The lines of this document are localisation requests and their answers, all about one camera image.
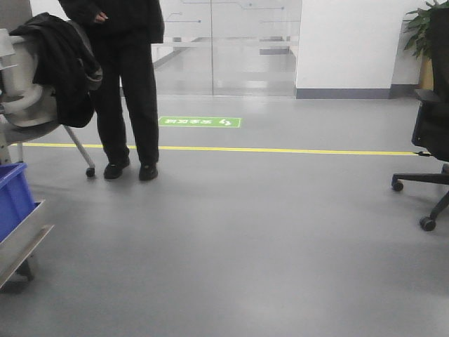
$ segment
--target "yellow tape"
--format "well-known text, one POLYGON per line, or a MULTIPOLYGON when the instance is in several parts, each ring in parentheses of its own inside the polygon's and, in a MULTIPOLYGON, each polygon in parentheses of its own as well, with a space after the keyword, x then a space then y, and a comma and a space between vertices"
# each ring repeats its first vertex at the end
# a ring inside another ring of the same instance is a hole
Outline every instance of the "yellow tape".
MULTIPOLYGON (((75 144, 57 144, 57 143, 23 143, 28 147, 76 147, 75 144)), ((88 149, 101 149, 101 145, 86 144, 88 149)), ((160 146, 161 150, 178 151, 223 151, 223 152, 264 152, 264 153, 299 153, 299 154, 352 154, 368 156, 415 156, 414 152, 400 151, 351 151, 351 150, 301 150, 301 149, 270 149, 258 147, 201 147, 201 146, 160 146)))

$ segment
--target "blue crate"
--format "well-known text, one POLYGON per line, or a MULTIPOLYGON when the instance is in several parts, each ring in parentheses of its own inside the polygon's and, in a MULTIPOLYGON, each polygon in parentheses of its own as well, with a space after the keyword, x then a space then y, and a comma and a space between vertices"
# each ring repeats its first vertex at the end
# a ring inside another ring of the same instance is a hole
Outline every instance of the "blue crate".
POLYGON ((35 208, 25 163, 0 165, 0 242, 35 208))

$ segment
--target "person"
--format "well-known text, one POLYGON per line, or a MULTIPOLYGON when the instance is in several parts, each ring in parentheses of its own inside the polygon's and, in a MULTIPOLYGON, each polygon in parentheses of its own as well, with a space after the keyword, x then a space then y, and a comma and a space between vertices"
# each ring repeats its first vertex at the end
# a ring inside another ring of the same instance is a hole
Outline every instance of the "person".
POLYGON ((140 180, 158 176, 159 127, 151 44, 163 42, 159 0, 58 0, 67 17, 80 24, 103 71, 91 92, 98 133, 108 158, 105 179, 116 179, 130 164, 121 106, 120 79, 129 111, 140 180))

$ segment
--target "black pants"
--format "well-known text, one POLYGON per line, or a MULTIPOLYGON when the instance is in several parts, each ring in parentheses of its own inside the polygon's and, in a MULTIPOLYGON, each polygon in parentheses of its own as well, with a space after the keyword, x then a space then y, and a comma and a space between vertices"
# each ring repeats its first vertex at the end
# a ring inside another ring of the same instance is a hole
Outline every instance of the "black pants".
POLYGON ((139 160, 159 160, 156 81, 151 46, 144 31, 92 39, 93 54, 103 70, 101 87, 91 92, 98 133, 110 163, 128 157, 119 79, 133 127, 139 160))

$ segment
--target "green leaves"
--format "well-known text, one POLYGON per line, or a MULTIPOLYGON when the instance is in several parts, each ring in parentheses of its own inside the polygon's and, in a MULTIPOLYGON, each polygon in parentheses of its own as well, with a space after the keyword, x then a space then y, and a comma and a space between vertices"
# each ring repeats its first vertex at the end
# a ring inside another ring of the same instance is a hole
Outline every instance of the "green leaves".
POLYGON ((416 16, 408 21, 407 32, 415 32, 414 35, 409 38, 405 50, 415 47, 414 56, 417 58, 421 55, 430 57, 430 41, 427 39, 427 31, 429 29, 430 14, 437 8, 449 8, 449 0, 440 4, 437 0, 434 3, 426 1, 425 4, 428 9, 418 8, 416 11, 408 12, 407 14, 416 14, 416 16))

